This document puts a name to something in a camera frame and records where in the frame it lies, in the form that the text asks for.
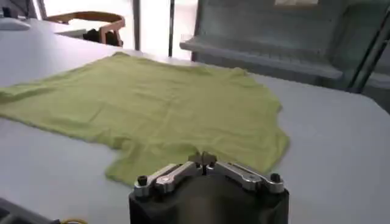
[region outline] green t-shirt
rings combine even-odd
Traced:
[[[196,151],[265,172],[288,145],[277,125],[280,107],[242,69],[173,66],[123,53],[0,88],[0,116],[119,149],[106,175],[126,184]]]

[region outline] floor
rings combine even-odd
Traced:
[[[141,51],[168,56],[169,0],[141,1]],[[122,15],[126,27],[120,30],[124,48],[133,49],[133,15],[131,0],[44,0],[48,16],[62,13],[94,10]],[[175,0],[174,41],[172,56],[189,60],[191,52],[181,50],[180,40],[189,39],[194,32],[197,0]],[[86,29],[97,29],[102,22],[74,19],[70,24]]]

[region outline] screw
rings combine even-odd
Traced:
[[[275,183],[280,183],[282,179],[280,178],[280,175],[277,173],[271,174],[271,181]]]
[[[145,186],[147,184],[147,176],[139,176],[136,180],[140,186]]]

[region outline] white table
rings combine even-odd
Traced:
[[[123,51],[36,30],[0,32],[0,49],[0,86],[48,77]],[[290,223],[388,223],[390,116],[361,95],[252,77],[283,105],[278,121],[291,146],[275,170],[291,193]],[[51,219],[128,223],[130,188],[104,177],[115,158],[116,152],[103,145],[0,119],[0,197]]]

